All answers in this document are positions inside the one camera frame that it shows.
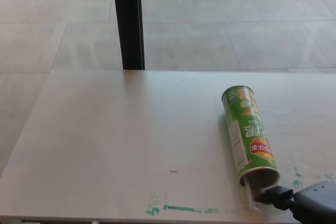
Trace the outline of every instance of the red logo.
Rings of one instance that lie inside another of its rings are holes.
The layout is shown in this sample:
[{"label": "red logo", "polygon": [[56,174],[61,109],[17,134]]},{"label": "red logo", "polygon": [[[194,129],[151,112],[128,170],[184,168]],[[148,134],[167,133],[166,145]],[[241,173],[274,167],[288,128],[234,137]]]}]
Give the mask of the red logo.
[{"label": "red logo", "polygon": [[267,143],[267,140],[263,137],[256,137],[252,140],[250,150],[253,154],[262,157],[267,160],[273,160],[273,154]]}]

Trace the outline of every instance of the tiled floor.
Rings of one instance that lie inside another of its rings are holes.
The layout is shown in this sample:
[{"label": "tiled floor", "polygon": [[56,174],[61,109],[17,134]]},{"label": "tiled floor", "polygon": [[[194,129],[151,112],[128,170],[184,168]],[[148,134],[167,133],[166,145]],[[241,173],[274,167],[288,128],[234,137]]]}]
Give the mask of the tiled floor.
[{"label": "tiled floor", "polygon": [[[142,0],[147,69],[336,73],[336,0]],[[114,0],[0,0],[0,174],[51,68],[122,69]]]}]

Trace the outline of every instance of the chip canister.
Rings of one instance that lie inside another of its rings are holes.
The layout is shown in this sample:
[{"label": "chip canister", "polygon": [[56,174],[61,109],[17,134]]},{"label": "chip canister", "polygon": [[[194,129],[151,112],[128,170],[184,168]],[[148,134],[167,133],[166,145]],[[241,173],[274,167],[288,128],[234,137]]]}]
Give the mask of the chip canister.
[{"label": "chip canister", "polygon": [[228,88],[222,95],[239,182],[251,188],[265,188],[280,175],[267,141],[254,94],[247,86]]}]

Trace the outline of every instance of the green ink mark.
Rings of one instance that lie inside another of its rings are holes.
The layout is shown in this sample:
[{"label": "green ink mark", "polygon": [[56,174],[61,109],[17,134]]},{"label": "green ink mark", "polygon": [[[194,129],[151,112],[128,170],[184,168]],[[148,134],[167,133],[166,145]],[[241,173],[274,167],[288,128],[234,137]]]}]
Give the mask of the green ink mark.
[{"label": "green ink mark", "polygon": [[188,212],[198,212],[199,214],[202,212],[202,210],[197,210],[195,208],[191,207],[175,207],[175,206],[168,206],[164,205],[163,210],[178,210],[178,211],[188,211]]},{"label": "green ink mark", "polygon": [[296,174],[296,176],[298,176],[298,177],[302,177],[302,175],[299,174],[299,172],[298,172],[298,168],[297,168],[297,167],[294,167],[294,170],[295,170],[295,174]]},{"label": "green ink mark", "polygon": [[157,215],[160,212],[160,210],[157,207],[153,207],[152,210],[147,210],[146,214],[154,216]]},{"label": "green ink mark", "polygon": [[208,208],[203,213],[205,213],[205,214],[219,214],[220,212],[216,208]]},{"label": "green ink mark", "polygon": [[294,181],[292,182],[292,185],[293,185],[294,188],[300,188],[300,187],[303,187],[302,182],[301,182],[301,181],[298,181],[298,180],[294,180]]}]

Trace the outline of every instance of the tile grout line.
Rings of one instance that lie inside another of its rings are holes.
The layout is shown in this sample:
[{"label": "tile grout line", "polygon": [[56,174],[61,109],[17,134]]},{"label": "tile grout line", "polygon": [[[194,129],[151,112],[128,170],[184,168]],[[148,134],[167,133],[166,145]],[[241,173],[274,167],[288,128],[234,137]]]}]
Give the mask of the tile grout line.
[{"label": "tile grout line", "polygon": [[334,15],[335,19],[336,19],[336,14],[326,5],[326,3],[323,0],[319,0],[327,9],[328,11],[330,11],[330,13],[332,15]]},{"label": "tile grout line", "polygon": [[229,28],[228,28],[228,25],[227,25],[227,21],[225,21],[225,28],[226,28],[227,34],[229,35],[230,43],[231,43],[232,48],[233,48],[233,51],[234,51],[234,53],[235,53],[235,57],[236,57],[236,60],[237,60],[239,69],[242,70],[242,67],[241,67],[241,65],[240,65],[240,62],[239,62],[239,60],[238,60],[238,53],[237,53],[236,48],[235,48],[235,46],[233,45],[233,42],[232,42],[232,37],[231,37],[230,31],[229,31]]},{"label": "tile grout line", "polygon": [[306,31],[308,32],[309,36],[312,38],[312,40],[314,41],[315,45],[320,49],[320,51],[322,52],[323,56],[325,57],[325,59],[327,60],[327,62],[329,63],[329,66],[332,67],[329,59],[326,57],[324,51],[322,50],[322,48],[320,47],[320,45],[318,44],[318,42],[315,40],[314,36],[311,34],[311,32],[309,31],[309,29],[307,28],[307,26],[305,25],[305,23],[303,22],[303,20],[301,20],[301,23],[303,24],[304,28],[306,29]]},{"label": "tile grout line", "polygon": [[62,44],[62,42],[63,42],[64,34],[65,34],[65,32],[66,32],[67,28],[68,28],[68,23],[66,23],[66,24],[65,24],[65,27],[64,27],[64,31],[63,31],[63,34],[62,34],[61,40],[59,41],[59,44],[58,44],[57,50],[56,50],[56,52],[55,52],[54,59],[53,59],[53,61],[52,61],[53,63],[51,64],[50,71],[53,69],[53,66],[54,66],[54,64],[55,64],[55,60],[56,60],[56,57],[57,57],[57,54],[58,54],[59,48],[61,47],[61,44]]},{"label": "tile grout line", "polygon": [[261,20],[259,20],[259,21],[264,21],[264,18],[262,17],[261,11],[259,10],[258,5],[256,4],[256,1],[255,1],[255,0],[252,0],[252,2],[253,2],[253,4],[254,4],[254,6],[256,7],[256,10],[257,10],[257,12],[259,13],[259,16],[260,16],[260,18],[261,18]]},{"label": "tile grout line", "polygon": [[34,6],[34,9],[33,9],[33,11],[32,11],[32,14],[30,15],[30,17],[29,17],[29,19],[28,19],[28,23],[32,22],[31,19],[33,18],[34,12],[35,12],[35,10],[36,10],[38,4],[40,3],[40,1],[41,1],[41,0],[38,0],[38,1],[36,2],[36,5]]}]

